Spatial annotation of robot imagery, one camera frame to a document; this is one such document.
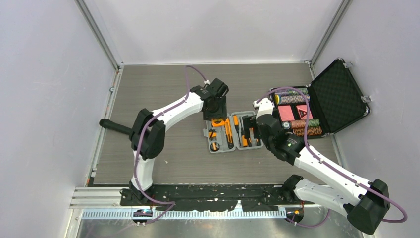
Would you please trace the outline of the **grey plastic tool case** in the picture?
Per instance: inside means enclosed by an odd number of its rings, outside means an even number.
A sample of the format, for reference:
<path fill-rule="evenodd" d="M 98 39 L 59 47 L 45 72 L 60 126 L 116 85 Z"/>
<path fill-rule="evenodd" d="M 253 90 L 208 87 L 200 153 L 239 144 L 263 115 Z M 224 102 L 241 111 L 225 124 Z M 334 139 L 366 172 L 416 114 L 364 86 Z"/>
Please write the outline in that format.
<path fill-rule="evenodd" d="M 236 129 L 234 127 L 234 121 L 233 121 L 233 116 L 234 115 L 236 115 L 239 119 L 240 137 L 238 137 L 238 134 L 237 134 Z M 253 111 L 243 111 L 243 112 L 234 112 L 234 113 L 231 113 L 231 114 L 227 115 L 227 118 L 229 118 L 229 120 L 230 120 L 230 126 L 231 126 L 232 136 L 233 136 L 234 147 L 232 149 L 229 149 L 228 146 L 227 146 L 227 138 L 226 138 L 226 133 L 225 133 L 224 126 L 212 127 L 211 121 L 205 121 L 206 127 L 203 129 L 203 134 L 204 134 L 204 137 L 207 139 L 207 145 L 208 145 L 209 152 L 212 153 L 212 154 L 216 154 L 216 153 L 232 152 L 232 151 L 235 151 L 236 149 L 244 151 L 244 150 L 262 148 L 263 143 L 262 143 L 261 140 L 260 140 L 260 142 L 261 142 L 260 146 L 253 145 L 253 142 L 252 142 L 252 147 L 244 148 L 242 146 L 242 140 L 241 140 L 241 138 L 242 138 L 241 135 L 243 134 L 242 117 L 243 116 L 252 116 L 252 115 L 256 115 L 256 113 L 253 112 Z M 219 143 L 220 149 L 216 152 L 213 152 L 213 151 L 210 150 L 210 145 L 212 143 L 212 142 L 209 141 L 209 130 L 210 129 L 215 129 L 217 131 L 217 141 L 216 142 Z"/>

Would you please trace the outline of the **orange tape measure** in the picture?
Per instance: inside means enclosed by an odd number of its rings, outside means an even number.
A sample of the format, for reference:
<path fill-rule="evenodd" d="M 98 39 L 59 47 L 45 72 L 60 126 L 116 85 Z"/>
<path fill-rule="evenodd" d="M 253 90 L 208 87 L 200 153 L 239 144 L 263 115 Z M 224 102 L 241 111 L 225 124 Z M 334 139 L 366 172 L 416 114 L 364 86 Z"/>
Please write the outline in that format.
<path fill-rule="evenodd" d="M 212 127 L 224 126 L 225 125 L 225 120 L 224 119 L 212 119 L 211 120 L 211 125 L 212 125 Z"/>

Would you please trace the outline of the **small orange screwdriver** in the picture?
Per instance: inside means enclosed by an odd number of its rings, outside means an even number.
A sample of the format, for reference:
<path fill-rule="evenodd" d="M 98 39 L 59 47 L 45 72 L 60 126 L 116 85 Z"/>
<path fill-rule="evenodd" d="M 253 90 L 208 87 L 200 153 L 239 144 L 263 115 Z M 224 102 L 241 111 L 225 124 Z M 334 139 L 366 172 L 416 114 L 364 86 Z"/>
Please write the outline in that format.
<path fill-rule="evenodd" d="M 244 147 L 244 148 L 246 148 L 246 147 L 252 147 L 252 140 L 251 140 L 251 138 L 248 138 L 248 137 L 246 137 L 245 135 L 241 135 L 241 140 L 242 140 L 242 146 Z"/>

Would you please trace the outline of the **orange utility knife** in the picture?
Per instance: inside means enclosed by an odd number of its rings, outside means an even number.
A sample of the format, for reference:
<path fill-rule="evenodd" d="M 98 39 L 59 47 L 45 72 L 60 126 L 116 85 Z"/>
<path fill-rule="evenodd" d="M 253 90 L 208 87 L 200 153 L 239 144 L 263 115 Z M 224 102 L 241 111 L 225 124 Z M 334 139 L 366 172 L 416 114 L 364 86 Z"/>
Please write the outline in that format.
<path fill-rule="evenodd" d="M 225 133 L 226 133 L 226 138 L 227 138 L 227 146 L 229 149 L 232 149 L 234 147 L 234 143 L 233 143 L 233 136 L 232 136 L 232 130 L 231 130 L 229 118 L 225 119 L 224 128 L 225 128 Z"/>

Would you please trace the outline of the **orange phillips screwdriver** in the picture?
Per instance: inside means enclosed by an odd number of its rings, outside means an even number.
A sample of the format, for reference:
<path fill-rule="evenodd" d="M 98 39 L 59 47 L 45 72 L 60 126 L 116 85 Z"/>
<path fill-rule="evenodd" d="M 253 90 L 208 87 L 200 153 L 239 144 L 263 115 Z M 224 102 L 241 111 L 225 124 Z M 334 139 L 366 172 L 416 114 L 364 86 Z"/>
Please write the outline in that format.
<path fill-rule="evenodd" d="M 238 137 L 240 137 L 240 125 L 239 125 L 239 119 L 236 115 L 233 116 L 233 121 L 234 121 L 234 127 L 236 129 L 236 132 L 238 134 Z"/>

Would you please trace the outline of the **orange black pliers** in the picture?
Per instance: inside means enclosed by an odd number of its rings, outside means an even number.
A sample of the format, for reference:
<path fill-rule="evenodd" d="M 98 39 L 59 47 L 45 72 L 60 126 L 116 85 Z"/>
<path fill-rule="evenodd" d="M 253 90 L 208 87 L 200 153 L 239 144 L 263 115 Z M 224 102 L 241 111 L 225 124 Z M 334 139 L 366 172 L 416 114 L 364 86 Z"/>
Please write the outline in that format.
<path fill-rule="evenodd" d="M 258 138 L 255 137 L 256 134 L 254 133 L 254 129 L 253 128 L 250 129 L 250 133 L 251 133 L 251 138 L 252 138 L 252 141 L 253 141 L 253 145 L 260 146 L 261 145 L 261 142 L 260 142 L 260 140 Z"/>

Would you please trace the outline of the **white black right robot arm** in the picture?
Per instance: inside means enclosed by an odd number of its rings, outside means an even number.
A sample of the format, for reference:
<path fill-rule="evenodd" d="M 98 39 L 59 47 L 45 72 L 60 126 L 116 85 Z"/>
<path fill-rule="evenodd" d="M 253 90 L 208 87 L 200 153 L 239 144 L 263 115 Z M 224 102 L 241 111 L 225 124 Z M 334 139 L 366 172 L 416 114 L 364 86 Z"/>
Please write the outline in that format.
<path fill-rule="evenodd" d="M 244 137 L 252 131 L 276 158 L 303 169 L 326 186 L 315 185 L 302 176 L 292 175 L 283 184 L 283 198 L 288 203 L 310 201 L 347 218 L 359 231 L 372 235 L 390 209 L 388 186 L 380 179 L 369 181 L 357 176 L 306 146 L 304 138 L 282 128 L 270 114 L 244 116 Z"/>

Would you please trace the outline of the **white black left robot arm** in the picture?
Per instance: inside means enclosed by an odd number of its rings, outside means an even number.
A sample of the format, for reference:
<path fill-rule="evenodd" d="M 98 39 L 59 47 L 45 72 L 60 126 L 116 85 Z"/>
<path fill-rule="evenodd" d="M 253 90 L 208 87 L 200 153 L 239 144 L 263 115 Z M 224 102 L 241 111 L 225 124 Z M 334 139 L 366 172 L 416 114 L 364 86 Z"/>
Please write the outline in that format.
<path fill-rule="evenodd" d="M 227 116 L 226 95 L 229 87 L 216 78 L 203 86 L 194 86 L 175 102 L 150 111 L 139 111 L 129 139 L 134 154 L 134 171 L 131 178 L 135 190 L 133 199 L 147 205 L 152 198 L 149 188 L 153 184 L 152 173 L 155 158 L 162 152 L 165 134 L 175 124 L 190 115 L 202 112 L 204 120 Z"/>

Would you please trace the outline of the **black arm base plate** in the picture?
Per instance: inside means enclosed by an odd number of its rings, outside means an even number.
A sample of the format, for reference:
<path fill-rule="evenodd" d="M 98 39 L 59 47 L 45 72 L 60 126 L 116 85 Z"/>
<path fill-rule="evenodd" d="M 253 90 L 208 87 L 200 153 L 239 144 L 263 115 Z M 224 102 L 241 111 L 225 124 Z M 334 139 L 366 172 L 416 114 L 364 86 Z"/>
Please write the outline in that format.
<path fill-rule="evenodd" d="M 170 203 L 173 211 L 232 211 L 241 204 L 244 211 L 273 211 L 279 205 L 308 205 L 287 194 L 273 184 L 187 184 L 187 185 L 152 185 L 146 194 L 134 191 L 129 185 L 119 192 L 121 206 L 148 206 L 158 211 L 165 211 Z"/>

